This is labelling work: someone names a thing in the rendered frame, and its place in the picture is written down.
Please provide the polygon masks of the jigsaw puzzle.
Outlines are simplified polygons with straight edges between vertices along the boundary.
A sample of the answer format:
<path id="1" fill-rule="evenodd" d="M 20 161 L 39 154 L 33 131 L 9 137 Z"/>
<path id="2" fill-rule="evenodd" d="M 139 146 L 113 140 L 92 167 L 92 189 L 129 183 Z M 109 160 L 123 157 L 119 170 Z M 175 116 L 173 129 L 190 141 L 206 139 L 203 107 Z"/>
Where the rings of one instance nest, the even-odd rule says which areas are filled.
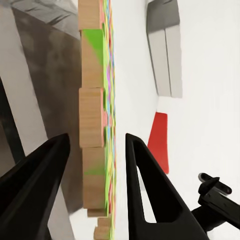
<path id="1" fill-rule="evenodd" d="M 114 240 L 117 148 L 114 28 L 111 0 L 78 0 L 82 86 L 79 88 L 79 147 L 83 208 L 97 218 L 93 240 Z"/>

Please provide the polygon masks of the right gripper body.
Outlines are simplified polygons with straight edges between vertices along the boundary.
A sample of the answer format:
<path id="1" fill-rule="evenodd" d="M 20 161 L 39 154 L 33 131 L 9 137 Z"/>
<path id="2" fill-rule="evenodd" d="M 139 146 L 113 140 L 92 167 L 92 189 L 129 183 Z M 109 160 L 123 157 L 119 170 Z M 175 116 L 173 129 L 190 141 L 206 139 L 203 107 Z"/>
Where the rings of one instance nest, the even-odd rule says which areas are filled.
<path id="1" fill-rule="evenodd" d="M 214 189 L 211 189 L 205 197 L 210 203 L 222 210 L 220 212 L 199 198 L 197 202 L 200 204 L 200 218 L 206 225 L 217 228 L 221 224 L 228 222 L 240 230 L 240 204 Z"/>

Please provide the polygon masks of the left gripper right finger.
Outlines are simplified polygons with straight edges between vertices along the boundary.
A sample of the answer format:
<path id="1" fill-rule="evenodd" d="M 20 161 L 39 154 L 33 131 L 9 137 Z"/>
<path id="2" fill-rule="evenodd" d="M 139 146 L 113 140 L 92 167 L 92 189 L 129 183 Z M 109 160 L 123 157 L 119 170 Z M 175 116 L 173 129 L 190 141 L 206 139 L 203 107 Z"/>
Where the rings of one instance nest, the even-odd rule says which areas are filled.
<path id="1" fill-rule="evenodd" d="M 125 134 L 129 240 L 210 240 L 145 142 Z M 139 168 L 156 223 L 145 220 Z"/>

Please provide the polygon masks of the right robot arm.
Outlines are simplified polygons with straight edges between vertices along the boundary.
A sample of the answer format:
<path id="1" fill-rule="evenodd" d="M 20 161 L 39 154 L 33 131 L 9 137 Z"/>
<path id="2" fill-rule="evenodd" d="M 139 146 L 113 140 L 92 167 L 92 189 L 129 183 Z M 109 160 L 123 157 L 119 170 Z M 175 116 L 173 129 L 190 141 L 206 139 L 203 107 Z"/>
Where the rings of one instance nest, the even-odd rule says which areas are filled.
<path id="1" fill-rule="evenodd" d="M 191 210 L 210 240 L 214 240 L 214 228 L 228 222 L 240 230 L 240 204 L 228 198 L 233 190 L 205 172 L 198 175 L 201 181 L 198 193 L 200 207 Z"/>

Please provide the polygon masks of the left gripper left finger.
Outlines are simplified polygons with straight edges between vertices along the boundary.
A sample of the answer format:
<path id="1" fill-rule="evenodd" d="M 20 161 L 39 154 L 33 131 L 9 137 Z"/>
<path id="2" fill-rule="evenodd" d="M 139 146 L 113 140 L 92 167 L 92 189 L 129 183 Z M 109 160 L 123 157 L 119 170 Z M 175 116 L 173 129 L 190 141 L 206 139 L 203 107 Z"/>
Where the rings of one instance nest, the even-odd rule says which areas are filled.
<path id="1" fill-rule="evenodd" d="M 0 177 L 0 240 L 43 240 L 70 152 L 54 136 Z"/>

